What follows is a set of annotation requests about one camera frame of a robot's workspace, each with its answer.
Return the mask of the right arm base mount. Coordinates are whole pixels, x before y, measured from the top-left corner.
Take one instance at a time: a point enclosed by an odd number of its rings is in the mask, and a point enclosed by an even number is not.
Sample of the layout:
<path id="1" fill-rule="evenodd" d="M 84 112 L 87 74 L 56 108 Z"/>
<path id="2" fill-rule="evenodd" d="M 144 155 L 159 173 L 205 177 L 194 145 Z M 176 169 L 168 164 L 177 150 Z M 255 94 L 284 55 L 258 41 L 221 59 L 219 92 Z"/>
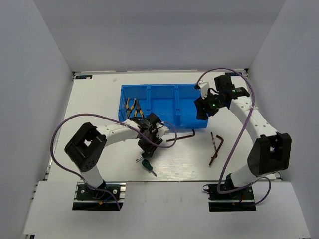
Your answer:
<path id="1" fill-rule="evenodd" d="M 217 183 L 205 184 L 202 188 L 208 194 L 210 212 L 256 211 L 255 197 L 251 186 L 231 194 L 219 194 Z"/>

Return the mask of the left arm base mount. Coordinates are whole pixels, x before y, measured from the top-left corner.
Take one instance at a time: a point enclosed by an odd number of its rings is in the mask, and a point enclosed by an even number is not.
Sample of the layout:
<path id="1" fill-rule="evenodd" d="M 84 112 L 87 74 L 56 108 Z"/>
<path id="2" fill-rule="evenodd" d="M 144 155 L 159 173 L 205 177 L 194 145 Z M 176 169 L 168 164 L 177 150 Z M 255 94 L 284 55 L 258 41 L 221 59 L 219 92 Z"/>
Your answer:
<path id="1" fill-rule="evenodd" d="M 105 185 L 105 190 L 110 191 L 116 198 L 106 192 L 90 189 L 84 183 L 77 183 L 73 200 L 73 211 L 119 211 L 124 203 L 126 183 L 112 182 Z"/>

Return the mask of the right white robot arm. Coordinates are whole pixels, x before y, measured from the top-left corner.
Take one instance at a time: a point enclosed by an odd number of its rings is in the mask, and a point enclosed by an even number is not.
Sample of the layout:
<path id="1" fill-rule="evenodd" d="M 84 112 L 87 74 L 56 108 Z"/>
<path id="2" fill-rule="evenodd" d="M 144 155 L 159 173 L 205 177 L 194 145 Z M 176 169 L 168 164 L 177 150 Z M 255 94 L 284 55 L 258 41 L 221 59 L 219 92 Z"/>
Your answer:
<path id="1" fill-rule="evenodd" d="M 235 199 L 243 189 L 251 186 L 261 178 L 284 171 L 289 166 L 292 139 L 288 133 L 279 133 L 262 116 L 255 106 L 253 90 L 235 87 L 227 74 L 214 79 L 216 89 L 208 82 L 199 79 L 195 89 L 200 90 L 200 97 L 194 101 L 198 120 L 208 120 L 219 109 L 227 108 L 242 123 L 242 129 L 236 139 L 239 142 L 243 132 L 248 132 L 253 146 L 247 162 L 235 172 L 224 176 L 222 169 L 217 192 Z"/>

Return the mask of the yellow black pliers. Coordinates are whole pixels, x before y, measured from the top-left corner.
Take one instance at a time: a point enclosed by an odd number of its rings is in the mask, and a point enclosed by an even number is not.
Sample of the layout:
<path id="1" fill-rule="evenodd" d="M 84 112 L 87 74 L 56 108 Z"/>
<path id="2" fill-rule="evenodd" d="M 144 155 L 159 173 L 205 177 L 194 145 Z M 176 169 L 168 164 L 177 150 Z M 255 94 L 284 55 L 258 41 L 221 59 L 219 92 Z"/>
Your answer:
<path id="1" fill-rule="evenodd" d="M 131 98 L 128 97 L 126 100 L 126 119 L 128 119 L 131 115 L 132 110 L 136 104 L 136 98 L 133 99 L 132 103 L 130 104 Z"/>
<path id="2" fill-rule="evenodd" d="M 144 117 L 144 113 L 142 111 L 142 108 L 141 108 L 139 100 L 136 99 L 134 117 L 138 117 L 138 116 L 143 118 Z"/>

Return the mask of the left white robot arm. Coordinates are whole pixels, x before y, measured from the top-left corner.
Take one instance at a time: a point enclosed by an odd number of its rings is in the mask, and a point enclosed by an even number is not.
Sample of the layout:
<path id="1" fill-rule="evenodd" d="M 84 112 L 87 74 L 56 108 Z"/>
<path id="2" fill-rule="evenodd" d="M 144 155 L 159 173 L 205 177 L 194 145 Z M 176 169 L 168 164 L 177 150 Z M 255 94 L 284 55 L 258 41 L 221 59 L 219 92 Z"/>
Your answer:
<path id="1" fill-rule="evenodd" d="M 83 124 L 65 146 L 65 153 L 77 166 L 85 182 L 89 184 L 88 193 L 95 199 L 105 194 L 104 180 L 99 173 L 97 163 L 105 147 L 120 141 L 138 139 L 142 157 L 152 157 L 162 137 L 169 133 L 157 115 L 131 117 L 123 124 L 94 126 Z"/>

